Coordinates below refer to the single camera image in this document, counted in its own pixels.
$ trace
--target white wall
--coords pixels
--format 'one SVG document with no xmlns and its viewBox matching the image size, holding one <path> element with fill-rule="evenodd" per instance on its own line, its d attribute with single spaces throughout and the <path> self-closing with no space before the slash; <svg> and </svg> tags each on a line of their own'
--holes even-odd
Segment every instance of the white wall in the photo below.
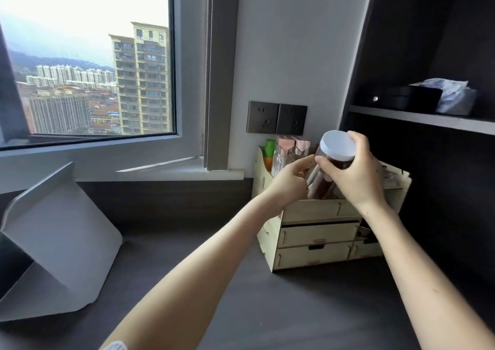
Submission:
<svg viewBox="0 0 495 350">
<path fill-rule="evenodd" d="M 239 0 L 229 168 L 252 177 L 252 101 L 307 105 L 304 136 L 338 126 L 369 0 Z"/>
</svg>

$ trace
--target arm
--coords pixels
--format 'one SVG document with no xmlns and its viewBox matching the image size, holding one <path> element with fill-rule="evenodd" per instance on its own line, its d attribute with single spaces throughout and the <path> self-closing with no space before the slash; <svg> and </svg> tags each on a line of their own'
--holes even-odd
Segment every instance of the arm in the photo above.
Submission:
<svg viewBox="0 0 495 350">
<path fill-rule="evenodd" d="M 304 197 L 308 156 L 287 165 L 215 235 L 170 271 L 127 314 L 101 348 L 122 341 L 132 350 L 195 349 L 220 298 L 263 224 Z"/>
<path fill-rule="evenodd" d="M 356 158 L 348 169 L 315 159 L 375 233 L 421 348 L 494 349 L 493 333 L 385 202 L 381 167 L 369 152 L 368 139 L 349 134 L 356 141 Z"/>
</svg>

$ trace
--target jar lid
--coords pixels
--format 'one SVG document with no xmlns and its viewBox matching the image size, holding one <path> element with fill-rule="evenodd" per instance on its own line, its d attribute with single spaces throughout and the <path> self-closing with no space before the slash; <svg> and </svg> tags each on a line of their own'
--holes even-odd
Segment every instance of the jar lid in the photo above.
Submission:
<svg viewBox="0 0 495 350">
<path fill-rule="evenodd" d="M 337 161 L 351 161 L 356 155 L 356 142 L 344 131 L 328 131 L 323 134 L 320 149 Z"/>
</svg>

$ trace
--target shelf board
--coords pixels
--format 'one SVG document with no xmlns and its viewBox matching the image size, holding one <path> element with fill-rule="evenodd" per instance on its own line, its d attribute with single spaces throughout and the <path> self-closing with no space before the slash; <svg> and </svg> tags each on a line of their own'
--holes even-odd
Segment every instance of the shelf board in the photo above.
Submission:
<svg viewBox="0 0 495 350">
<path fill-rule="evenodd" d="M 377 117 L 399 119 L 401 121 L 412 121 L 425 125 L 461 129 L 480 134 L 495 135 L 495 121 L 481 121 L 463 117 L 453 117 L 449 115 L 409 113 L 407 111 L 379 109 L 373 107 L 351 105 L 351 113 L 375 115 Z"/>
</svg>

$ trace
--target white sleeve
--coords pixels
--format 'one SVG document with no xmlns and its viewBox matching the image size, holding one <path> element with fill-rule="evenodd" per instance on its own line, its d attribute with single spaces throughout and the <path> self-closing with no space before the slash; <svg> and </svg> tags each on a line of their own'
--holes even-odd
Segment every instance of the white sleeve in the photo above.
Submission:
<svg viewBox="0 0 495 350">
<path fill-rule="evenodd" d="M 117 342 L 112 342 L 103 350 L 127 350 L 127 346 L 125 346 L 123 342 L 117 341 Z"/>
</svg>

